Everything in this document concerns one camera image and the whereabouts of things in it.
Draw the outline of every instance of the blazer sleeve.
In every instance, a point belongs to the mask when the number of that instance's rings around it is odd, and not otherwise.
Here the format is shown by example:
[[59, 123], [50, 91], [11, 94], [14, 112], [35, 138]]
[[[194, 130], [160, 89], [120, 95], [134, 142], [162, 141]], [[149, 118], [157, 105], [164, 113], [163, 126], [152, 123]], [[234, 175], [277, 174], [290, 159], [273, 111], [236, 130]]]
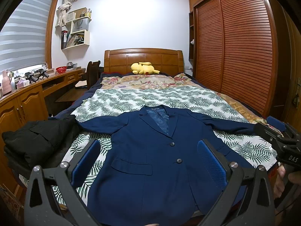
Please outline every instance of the blazer sleeve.
[[128, 124], [128, 115], [98, 116], [78, 124], [88, 132], [113, 134]]
[[192, 116], [196, 119], [202, 121], [205, 125], [211, 126], [213, 129], [225, 131], [233, 134], [246, 134], [246, 135], [255, 135], [254, 126], [255, 124], [238, 122], [238, 121], [230, 121], [219, 118], [212, 118], [208, 115], [204, 115], [201, 113], [191, 112]]

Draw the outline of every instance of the pink bottle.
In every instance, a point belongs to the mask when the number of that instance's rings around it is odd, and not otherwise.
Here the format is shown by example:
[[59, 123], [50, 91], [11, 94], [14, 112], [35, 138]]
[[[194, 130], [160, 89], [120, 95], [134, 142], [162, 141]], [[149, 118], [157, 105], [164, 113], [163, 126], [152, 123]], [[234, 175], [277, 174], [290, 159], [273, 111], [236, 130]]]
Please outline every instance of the pink bottle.
[[6, 69], [2, 71], [2, 76], [3, 76], [2, 84], [1, 84], [2, 94], [6, 95], [11, 92], [11, 78], [9, 76], [7, 76]]

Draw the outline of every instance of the human hand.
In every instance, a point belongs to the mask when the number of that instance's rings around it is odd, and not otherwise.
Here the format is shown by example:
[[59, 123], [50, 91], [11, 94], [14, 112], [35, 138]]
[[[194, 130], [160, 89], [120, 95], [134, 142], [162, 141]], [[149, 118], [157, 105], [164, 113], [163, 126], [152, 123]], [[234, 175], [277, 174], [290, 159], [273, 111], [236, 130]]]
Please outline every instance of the human hand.
[[[278, 176], [276, 178], [276, 182], [275, 182], [275, 185], [274, 185], [274, 198], [279, 198], [281, 197], [283, 191], [284, 191], [284, 182], [283, 182], [283, 178], [285, 176], [285, 168], [283, 166], [283, 164], [281, 164], [278, 169]], [[291, 182], [291, 183], [294, 183], [294, 184], [298, 184], [298, 185], [301, 185], [301, 171], [298, 171], [298, 172], [292, 172], [288, 175], [288, 180]]]

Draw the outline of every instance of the chair backrest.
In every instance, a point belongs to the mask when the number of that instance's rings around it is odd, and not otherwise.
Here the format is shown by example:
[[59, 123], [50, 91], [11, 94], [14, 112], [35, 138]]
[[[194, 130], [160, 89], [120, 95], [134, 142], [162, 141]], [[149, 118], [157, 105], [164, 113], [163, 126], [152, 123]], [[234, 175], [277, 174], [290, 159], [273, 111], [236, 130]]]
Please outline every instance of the chair backrest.
[[98, 68], [100, 65], [100, 60], [96, 62], [90, 61], [87, 66], [87, 87], [90, 89], [99, 79]]

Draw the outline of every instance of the window blind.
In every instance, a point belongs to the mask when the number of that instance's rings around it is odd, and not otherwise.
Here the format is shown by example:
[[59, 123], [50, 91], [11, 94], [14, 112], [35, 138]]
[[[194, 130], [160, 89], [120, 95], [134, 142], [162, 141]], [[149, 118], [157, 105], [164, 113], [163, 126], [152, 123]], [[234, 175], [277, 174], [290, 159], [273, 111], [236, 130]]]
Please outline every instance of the window blind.
[[45, 64], [45, 36], [52, 0], [23, 0], [0, 32], [0, 71]]

